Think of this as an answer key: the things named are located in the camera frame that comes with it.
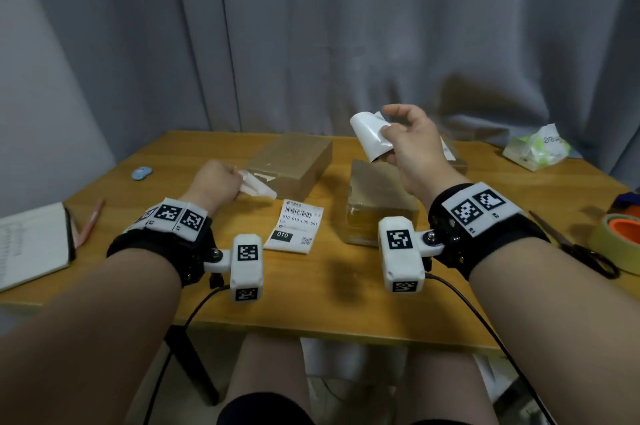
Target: notebook page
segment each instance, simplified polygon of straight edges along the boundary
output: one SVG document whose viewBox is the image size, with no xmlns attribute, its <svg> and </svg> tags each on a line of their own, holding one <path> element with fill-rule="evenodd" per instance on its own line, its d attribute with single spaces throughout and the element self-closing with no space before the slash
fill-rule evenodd
<svg viewBox="0 0 640 425">
<path fill-rule="evenodd" d="M 0 291 L 68 266 L 62 202 L 0 219 Z"/>
</svg>

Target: wristband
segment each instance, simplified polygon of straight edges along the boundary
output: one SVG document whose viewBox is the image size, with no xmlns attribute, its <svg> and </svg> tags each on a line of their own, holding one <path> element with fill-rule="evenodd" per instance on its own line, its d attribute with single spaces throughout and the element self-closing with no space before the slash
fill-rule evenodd
<svg viewBox="0 0 640 425">
<path fill-rule="evenodd" d="M 211 218 L 195 204 L 167 197 L 116 237 L 107 257 L 127 248 L 157 253 L 172 264 L 183 287 L 194 284 L 204 275 L 204 262 L 215 261 Z"/>
<path fill-rule="evenodd" d="M 429 224 L 445 249 L 437 257 L 466 280 L 476 265 L 508 243 L 547 235 L 522 210 L 485 183 L 444 190 L 429 209 Z"/>
</svg>

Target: white wall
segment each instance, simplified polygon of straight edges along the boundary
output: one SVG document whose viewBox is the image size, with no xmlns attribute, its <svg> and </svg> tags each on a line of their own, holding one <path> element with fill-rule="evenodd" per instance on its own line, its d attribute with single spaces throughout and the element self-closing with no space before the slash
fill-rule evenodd
<svg viewBox="0 0 640 425">
<path fill-rule="evenodd" d="M 0 217 L 114 165 L 39 0 L 0 0 Z"/>
</svg>

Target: yellow tape roll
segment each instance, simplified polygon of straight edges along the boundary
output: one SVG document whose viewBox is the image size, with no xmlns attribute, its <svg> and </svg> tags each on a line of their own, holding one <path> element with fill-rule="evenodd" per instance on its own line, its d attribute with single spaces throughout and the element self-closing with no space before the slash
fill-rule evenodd
<svg viewBox="0 0 640 425">
<path fill-rule="evenodd" d="M 640 218 L 607 214 L 589 235 L 587 246 L 610 259 L 621 270 L 640 275 L 640 243 L 635 243 L 638 228 Z"/>
</svg>

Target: scissors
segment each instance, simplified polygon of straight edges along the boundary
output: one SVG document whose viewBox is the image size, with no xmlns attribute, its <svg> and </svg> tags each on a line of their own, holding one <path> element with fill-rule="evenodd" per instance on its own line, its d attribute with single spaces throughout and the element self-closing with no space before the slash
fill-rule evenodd
<svg viewBox="0 0 640 425">
<path fill-rule="evenodd" d="M 601 275 L 613 280 L 620 277 L 620 269 L 607 257 L 604 257 L 600 253 L 596 253 L 589 248 L 581 246 L 579 244 L 571 243 L 564 235 L 554 228 L 552 228 L 547 221 L 540 218 L 533 211 L 529 211 L 542 229 L 544 229 L 549 235 L 560 243 L 560 250 L 564 251 L 567 255 L 571 255 L 580 263 L 587 265 L 590 269 L 595 270 Z"/>
</svg>

